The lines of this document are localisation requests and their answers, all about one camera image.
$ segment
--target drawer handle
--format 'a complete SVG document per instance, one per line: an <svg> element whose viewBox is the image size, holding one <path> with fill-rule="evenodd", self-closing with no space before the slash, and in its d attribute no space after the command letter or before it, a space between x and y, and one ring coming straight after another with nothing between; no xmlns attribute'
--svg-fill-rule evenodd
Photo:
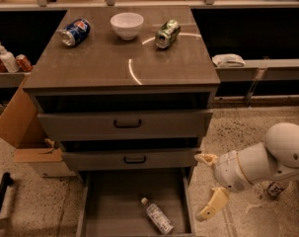
<svg viewBox="0 0 299 237"><path fill-rule="evenodd" d="M139 157L139 158L128 158L128 157L123 157L123 162L125 164L143 164L147 161L147 157Z"/></svg>
<svg viewBox="0 0 299 237"><path fill-rule="evenodd" d="M141 119L137 123L119 123L116 119L113 121L113 126L116 128L138 128L141 126Z"/></svg>

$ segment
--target white bowl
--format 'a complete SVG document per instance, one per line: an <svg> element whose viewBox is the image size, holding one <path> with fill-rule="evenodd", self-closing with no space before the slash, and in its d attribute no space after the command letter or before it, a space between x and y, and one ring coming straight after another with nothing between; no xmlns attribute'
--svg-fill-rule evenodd
<svg viewBox="0 0 299 237"><path fill-rule="evenodd" d="M125 12L111 18L113 31L123 40L133 40L139 34L143 25L143 17L136 13Z"/></svg>

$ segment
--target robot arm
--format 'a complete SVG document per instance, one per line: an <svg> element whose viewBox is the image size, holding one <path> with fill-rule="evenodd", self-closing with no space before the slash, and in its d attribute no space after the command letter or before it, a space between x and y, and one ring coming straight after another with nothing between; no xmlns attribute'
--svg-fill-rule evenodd
<svg viewBox="0 0 299 237"><path fill-rule="evenodd" d="M225 202L219 201L222 196L214 193L207 204L208 207L221 204L216 209L217 212L228 202L230 192L242 192L262 181L299 180L299 125L278 123L267 131L264 142L239 152L231 151L219 158L210 154L198 154L195 159L212 165L215 179L226 190ZM207 218L198 213L196 219Z"/></svg>

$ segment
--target gray countertop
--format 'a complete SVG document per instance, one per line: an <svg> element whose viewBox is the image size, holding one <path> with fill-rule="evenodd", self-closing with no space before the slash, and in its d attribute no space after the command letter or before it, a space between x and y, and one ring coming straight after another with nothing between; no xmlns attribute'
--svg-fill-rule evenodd
<svg viewBox="0 0 299 237"><path fill-rule="evenodd" d="M111 17L120 12L144 17L136 39L120 39L111 29ZM58 30L77 18L87 19L91 31L83 42L68 47ZM173 45L160 49L153 37L170 19L177 20L182 30ZM219 84L189 6L71 8L58 30L24 86L26 91Z"/></svg>

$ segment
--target drawer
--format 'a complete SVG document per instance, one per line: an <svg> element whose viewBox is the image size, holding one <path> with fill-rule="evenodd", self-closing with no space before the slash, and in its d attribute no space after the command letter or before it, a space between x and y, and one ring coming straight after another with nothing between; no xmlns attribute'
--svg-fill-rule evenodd
<svg viewBox="0 0 299 237"><path fill-rule="evenodd" d="M62 159L72 171L149 169L195 166L194 149L137 150L127 152L64 152Z"/></svg>
<svg viewBox="0 0 299 237"><path fill-rule="evenodd" d="M203 136L212 110L38 115L55 141Z"/></svg>
<svg viewBox="0 0 299 237"><path fill-rule="evenodd" d="M155 202L175 225L170 235L195 236L184 169L89 172L77 237L161 236L140 200Z"/></svg>

